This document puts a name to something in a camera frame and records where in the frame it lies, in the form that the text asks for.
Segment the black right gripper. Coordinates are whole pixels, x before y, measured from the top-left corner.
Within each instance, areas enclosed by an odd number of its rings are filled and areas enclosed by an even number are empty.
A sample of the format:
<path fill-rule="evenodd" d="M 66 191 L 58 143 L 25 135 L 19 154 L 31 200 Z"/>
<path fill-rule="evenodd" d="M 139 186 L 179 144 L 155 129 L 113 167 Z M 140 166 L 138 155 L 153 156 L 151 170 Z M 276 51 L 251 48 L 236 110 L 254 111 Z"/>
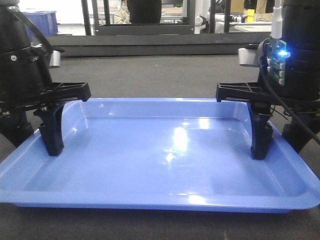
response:
<path fill-rule="evenodd" d="M 269 151 L 273 128 L 269 124 L 272 117 L 271 105 L 282 106 L 299 112 L 310 112 L 320 108 L 320 100 L 298 100 L 282 97 L 267 85 L 263 77 L 258 82 L 218 83 L 216 100 L 248 103 L 251 121 L 251 154 L 256 160 L 264 160 Z"/>

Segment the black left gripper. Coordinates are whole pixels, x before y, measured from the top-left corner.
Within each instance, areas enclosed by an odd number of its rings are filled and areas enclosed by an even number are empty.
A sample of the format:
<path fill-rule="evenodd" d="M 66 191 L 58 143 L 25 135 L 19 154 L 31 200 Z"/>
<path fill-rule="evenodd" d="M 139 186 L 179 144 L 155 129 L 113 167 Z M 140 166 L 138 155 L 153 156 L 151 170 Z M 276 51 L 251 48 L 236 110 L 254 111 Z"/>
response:
<path fill-rule="evenodd" d="M 65 102 L 91 97 L 87 82 L 53 82 L 49 69 L 39 59 L 0 62 L 0 116 L 37 109 L 38 127 L 50 156 L 61 154 L 62 113 Z"/>

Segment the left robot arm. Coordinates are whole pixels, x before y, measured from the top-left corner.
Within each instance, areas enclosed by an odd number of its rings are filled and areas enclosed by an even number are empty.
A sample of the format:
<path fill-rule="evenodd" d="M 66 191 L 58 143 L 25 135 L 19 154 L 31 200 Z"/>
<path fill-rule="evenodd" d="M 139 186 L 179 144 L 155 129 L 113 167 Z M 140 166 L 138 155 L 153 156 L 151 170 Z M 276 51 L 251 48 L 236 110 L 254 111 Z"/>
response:
<path fill-rule="evenodd" d="M 53 82 L 54 53 L 46 37 L 19 9 L 19 1 L 0 2 L 0 133 L 15 147 L 33 134 L 26 113 L 33 110 L 50 156 L 63 148 L 62 114 L 67 101 L 86 102 L 86 82 Z"/>

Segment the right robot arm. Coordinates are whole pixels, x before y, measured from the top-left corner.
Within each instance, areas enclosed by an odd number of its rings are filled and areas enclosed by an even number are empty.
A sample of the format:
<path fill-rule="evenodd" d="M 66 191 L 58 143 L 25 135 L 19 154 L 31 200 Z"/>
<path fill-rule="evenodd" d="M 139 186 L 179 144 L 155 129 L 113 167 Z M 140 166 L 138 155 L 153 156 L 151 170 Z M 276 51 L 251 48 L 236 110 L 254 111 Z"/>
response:
<path fill-rule="evenodd" d="M 297 152 L 320 131 L 320 3 L 277 0 L 270 36 L 239 49 L 239 63 L 259 69 L 256 82 L 219 83 L 216 100 L 246 102 L 252 130 L 251 154 L 264 159 L 273 128 L 272 106 L 291 117 L 282 136 Z"/>

